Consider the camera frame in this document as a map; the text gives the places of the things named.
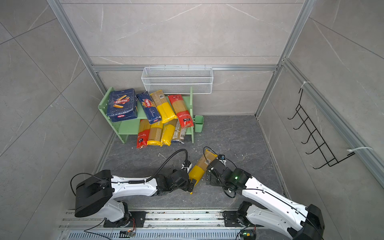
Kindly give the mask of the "blue Barilla pasta box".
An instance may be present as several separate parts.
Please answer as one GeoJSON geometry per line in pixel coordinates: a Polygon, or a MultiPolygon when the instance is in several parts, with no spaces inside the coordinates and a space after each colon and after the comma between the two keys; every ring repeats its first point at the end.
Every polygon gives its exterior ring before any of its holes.
{"type": "Polygon", "coordinates": [[[112,122],[121,122],[138,117],[135,89],[112,91],[109,96],[106,115],[112,122]]]}

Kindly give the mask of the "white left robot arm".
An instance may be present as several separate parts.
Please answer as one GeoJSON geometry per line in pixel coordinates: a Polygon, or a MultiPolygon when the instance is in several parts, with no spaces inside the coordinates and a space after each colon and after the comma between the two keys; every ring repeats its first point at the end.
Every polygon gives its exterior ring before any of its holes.
{"type": "Polygon", "coordinates": [[[196,183],[185,169],[174,170],[167,177],[157,174],[142,179],[113,176],[110,170],[102,170],[76,186],[75,217],[97,216],[121,227],[130,218],[128,204],[121,198],[162,196],[178,189],[191,193],[196,183]]]}

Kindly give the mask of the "red spaghetti package floor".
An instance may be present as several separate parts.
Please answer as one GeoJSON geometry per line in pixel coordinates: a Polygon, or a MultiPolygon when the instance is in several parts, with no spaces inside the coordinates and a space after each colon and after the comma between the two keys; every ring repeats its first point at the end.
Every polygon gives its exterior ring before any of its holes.
{"type": "Polygon", "coordinates": [[[139,133],[137,137],[137,149],[145,148],[148,145],[151,125],[147,119],[140,120],[139,133]]]}

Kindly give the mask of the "blue Barilla spaghetti package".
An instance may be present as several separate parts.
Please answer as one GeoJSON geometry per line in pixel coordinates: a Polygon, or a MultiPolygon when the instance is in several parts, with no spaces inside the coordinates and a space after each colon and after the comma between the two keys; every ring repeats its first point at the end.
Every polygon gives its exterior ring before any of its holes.
{"type": "Polygon", "coordinates": [[[144,113],[149,121],[149,124],[155,124],[162,121],[162,117],[150,94],[145,91],[137,94],[137,98],[144,110],[144,113]]]}

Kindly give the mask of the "clear grey spaghetti package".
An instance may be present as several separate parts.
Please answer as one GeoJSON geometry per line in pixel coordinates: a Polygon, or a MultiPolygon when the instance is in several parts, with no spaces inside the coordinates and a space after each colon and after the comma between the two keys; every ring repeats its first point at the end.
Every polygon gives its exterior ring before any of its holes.
{"type": "Polygon", "coordinates": [[[175,127],[175,132],[172,138],[172,143],[181,143],[184,144],[185,141],[185,134],[187,132],[187,127],[182,128],[180,121],[177,120],[176,122],[176,127],[175,127]]]}

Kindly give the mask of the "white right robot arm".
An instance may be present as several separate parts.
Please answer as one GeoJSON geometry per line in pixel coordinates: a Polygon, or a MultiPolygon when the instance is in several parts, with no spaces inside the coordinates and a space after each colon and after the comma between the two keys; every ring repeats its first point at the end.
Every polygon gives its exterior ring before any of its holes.
{"type": "Polygon", "coordinates": [[[220,160],[209,164],[209,171],[225,190],[247,198],[235,220],[244,227],[258,225],[281,233],[291,240],[321,240],[325,230],[322,211],[304,206],[276,193],[250,173],[227,168],[220,160]]]}

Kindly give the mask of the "yellow brown spaghetti package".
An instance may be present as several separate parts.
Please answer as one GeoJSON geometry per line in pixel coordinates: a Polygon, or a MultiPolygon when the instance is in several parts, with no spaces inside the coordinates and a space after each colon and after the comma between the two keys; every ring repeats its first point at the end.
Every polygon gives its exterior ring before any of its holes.
{"type": "Polygon", "coordinates": [[[150,94],[152,100],[154,101],[158,112],[162,117],[162,123],[166,124],[172,120],[176,120],[177,116],[174,113],[170,103],[167,101],[167,97],[165,96],[162,90],[158,90],[150,94]]]}

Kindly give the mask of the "yellow Pastatime spaghetti package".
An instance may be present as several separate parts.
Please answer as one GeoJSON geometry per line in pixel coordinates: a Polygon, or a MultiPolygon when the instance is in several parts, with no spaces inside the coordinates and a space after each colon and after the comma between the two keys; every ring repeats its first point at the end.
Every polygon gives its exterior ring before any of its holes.
{"type": "Polygon", "coordinates": [[[164,124],[162,122],[151,124],[147,145],[161,146],[163,126],[164,124]]]}

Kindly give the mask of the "red spaghetti package top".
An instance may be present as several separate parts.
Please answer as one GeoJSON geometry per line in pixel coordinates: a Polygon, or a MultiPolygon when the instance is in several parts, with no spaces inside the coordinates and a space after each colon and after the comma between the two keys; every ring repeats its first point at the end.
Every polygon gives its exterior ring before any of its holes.
{"type": "Polygon", "coordinates": [[[170,103],[178,117],[181,128],[190,128],[194,126],[193,118],[187,109],[182,95],[169,95],[170,103]]]}

